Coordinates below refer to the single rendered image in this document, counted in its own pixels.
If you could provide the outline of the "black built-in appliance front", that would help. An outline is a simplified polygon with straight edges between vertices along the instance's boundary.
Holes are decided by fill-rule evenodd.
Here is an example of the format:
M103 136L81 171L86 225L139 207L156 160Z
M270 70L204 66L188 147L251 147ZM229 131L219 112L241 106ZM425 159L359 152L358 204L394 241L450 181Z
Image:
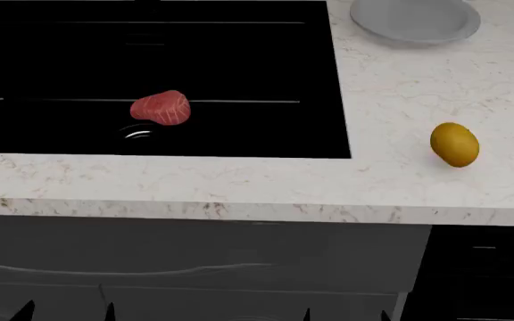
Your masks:
M433 226L401 321L514 321L514 226Z

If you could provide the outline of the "dark grey cabinet front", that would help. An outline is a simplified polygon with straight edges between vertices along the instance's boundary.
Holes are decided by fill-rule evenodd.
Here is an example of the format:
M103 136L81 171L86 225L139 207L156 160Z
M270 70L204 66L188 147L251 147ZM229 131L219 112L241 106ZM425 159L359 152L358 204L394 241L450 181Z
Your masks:
M0 216L0 321L380 321L429 226Z

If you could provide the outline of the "yellow-brown oval fruit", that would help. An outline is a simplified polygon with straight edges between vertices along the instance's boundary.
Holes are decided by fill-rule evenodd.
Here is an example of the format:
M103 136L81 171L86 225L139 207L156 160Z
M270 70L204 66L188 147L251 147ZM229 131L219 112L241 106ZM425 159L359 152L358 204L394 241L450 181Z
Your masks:
M444 122L432 131L430 146L438 157L454 168L467 167L480 152L476 136L453 122Z

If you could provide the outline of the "raw red meat piece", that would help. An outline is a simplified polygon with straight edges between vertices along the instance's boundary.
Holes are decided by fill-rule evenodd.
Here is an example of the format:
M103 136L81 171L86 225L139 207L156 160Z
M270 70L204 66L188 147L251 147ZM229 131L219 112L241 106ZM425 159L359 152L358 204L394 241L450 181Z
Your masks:
M130 115L134 119L151 120L163 126L180 125L191 116L190 103L177 90L149 95L132 103Z

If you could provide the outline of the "black glass cooktop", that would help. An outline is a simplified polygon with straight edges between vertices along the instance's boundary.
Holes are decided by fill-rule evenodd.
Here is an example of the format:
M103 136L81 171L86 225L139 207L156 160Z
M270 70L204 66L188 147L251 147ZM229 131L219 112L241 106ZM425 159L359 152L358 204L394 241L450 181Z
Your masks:
M349 159L327 4L0 0L0 153Z

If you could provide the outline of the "grey round plate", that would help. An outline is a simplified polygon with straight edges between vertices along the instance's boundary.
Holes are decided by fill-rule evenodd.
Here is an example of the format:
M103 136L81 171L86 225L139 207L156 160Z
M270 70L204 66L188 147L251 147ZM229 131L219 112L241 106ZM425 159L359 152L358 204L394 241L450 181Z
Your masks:
M463 0L353 0L350 16L372 34L427 45L471 37L481 25Z

